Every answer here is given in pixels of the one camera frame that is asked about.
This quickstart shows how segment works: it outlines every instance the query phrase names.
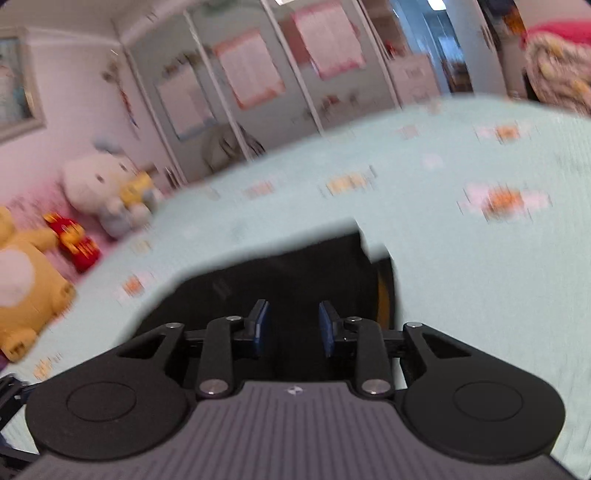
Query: light blue bedsheet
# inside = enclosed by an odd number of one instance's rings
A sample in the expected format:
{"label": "light blue bedsheet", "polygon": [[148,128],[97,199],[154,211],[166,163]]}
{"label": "light blue bedsheet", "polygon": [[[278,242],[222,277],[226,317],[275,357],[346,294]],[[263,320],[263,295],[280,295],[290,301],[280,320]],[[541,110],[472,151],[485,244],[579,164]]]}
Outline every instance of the light blue bedsheet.
{"label": "light blue bedsheet", "polygon": [[[494,128],[508,125],[521,138],[500,141]],[[326,184],[349,173],[369,187],[332,196]],[[249,199],[262,181],[274,192]],[[519,189],[528,211],[487,220],[473,196],[467,203],[477,184]],[[403,321],[558,389],[567,419],[553,455],[591,475],[591,122],[529,103],[460,98],[386,113],[181,192],[94,269],[74,308],[4,373],[37,381],[42,360],[64,371],[124,340],[188,276],[351,219],[370,255],[385,245],[394,259]],[[121,296],[133,274],[147,278],[137,299]],[[24,432],[22,416],[4,430],[30,448]]]}

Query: teddy bear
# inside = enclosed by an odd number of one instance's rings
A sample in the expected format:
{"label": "teddy bear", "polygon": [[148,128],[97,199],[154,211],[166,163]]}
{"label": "teddy bear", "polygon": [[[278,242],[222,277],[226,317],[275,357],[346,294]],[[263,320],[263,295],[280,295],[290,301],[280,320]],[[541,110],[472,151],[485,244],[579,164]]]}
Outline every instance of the teddy bear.
{"label": "teddy bear", "polygon": [[66,163],[63,186],[72,206],[97,216],[115,239],[148,224],[162,196],[150,176],[138,174],[121,154],[95,153]]}
{"label": "teddy bear", "polygon": [[53,230],[17,232],[10,211],[0,207],[0,349],[11,362],[31,349],[43,327],[76,295],[43,254],[56,247]]}

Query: white door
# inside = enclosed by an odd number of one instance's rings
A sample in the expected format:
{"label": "white door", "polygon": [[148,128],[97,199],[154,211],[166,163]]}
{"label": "white door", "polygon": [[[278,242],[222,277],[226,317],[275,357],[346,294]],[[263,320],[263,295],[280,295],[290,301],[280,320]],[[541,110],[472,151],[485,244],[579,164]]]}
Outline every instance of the white door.
{"label": "white door", "polygon": [[444,0],[475,93],[506,95],[507,88],[484,13],[476,0]]}

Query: gray ribbed panel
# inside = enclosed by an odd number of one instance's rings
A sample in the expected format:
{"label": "gray ribbed panel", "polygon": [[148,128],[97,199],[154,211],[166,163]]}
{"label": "gray ribbed panel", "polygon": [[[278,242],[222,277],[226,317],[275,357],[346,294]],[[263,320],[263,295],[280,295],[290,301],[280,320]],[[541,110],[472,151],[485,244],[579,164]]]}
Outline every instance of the gray ribbed panel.
{"label": "gray ribbed panel", "polygon": [[200,403],[156,449],[111,463],[45,455],[19,480],[566,480],[552,460],[483,466],[419,442],[391,405],[343,383],[247,382],[235,397]]}

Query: ceiling light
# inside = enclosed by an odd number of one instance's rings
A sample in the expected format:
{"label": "ceiling light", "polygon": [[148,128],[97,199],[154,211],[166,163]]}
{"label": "ceiling light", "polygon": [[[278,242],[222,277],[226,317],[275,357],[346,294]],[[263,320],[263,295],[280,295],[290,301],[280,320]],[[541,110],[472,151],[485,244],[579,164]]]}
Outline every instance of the ceiling light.
{"label": "ceiling light", "polygon": [[445,4],[443,3],[443,0],[428,0],[429,1],[429,5],[431,5],[431,8],[434,9],[435,11],[439,11],[439,10],[445,10]]}

